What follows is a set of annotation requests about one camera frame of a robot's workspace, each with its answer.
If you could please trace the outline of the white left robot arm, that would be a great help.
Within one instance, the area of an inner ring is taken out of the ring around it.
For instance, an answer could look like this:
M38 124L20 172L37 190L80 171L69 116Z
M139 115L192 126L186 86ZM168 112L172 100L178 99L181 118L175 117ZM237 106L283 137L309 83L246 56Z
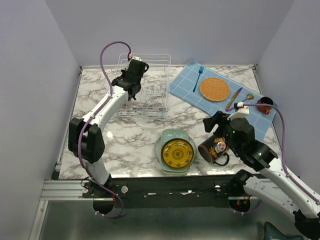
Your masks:
M149 65L133 57L114 80L107 80L109 91L102 100L82 118L72 118L68 127L68 149L80 161L95 182L93 191L101 198L111 191L111 175L101 160L105 151L103 130L112 116L141 90L141 80Z

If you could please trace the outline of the yellow patterned round plate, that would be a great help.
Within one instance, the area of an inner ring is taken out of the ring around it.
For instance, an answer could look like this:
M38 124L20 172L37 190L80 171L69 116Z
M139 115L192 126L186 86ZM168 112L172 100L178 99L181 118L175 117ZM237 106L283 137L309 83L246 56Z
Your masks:
M161 159L164 164L173 169L189 167L196 156L192 144L182 138L167 141L161 148Z

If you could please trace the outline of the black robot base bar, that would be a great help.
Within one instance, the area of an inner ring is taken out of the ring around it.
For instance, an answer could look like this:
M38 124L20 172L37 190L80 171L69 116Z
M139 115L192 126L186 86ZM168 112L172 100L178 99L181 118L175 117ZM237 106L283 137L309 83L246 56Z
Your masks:
M234 208L248 212L255 199L234 175L113 178L105 189L86 182L82 196L98 209Z

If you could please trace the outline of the white wire dish rack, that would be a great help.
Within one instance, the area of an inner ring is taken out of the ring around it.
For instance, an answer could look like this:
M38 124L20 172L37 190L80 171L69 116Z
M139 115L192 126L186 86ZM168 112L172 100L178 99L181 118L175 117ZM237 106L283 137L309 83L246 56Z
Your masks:
M149 65L141 79L136 100L126 102L117 111L119 117L163 119L169 111L171 56L133 53L132 57Z

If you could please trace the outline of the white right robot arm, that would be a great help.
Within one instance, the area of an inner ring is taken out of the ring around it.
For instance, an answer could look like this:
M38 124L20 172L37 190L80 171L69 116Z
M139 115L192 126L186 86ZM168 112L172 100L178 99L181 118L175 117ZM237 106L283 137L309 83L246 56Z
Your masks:
M234 155L245 165L274 183L278 190L263 186L251 173L240 170L230 183L230 191L253 195L294 220L295 228L306 238L320 238L320 195L296 176L268 145L255 137L255 128L244 117L217 111L203 119L207 133L223 137Z

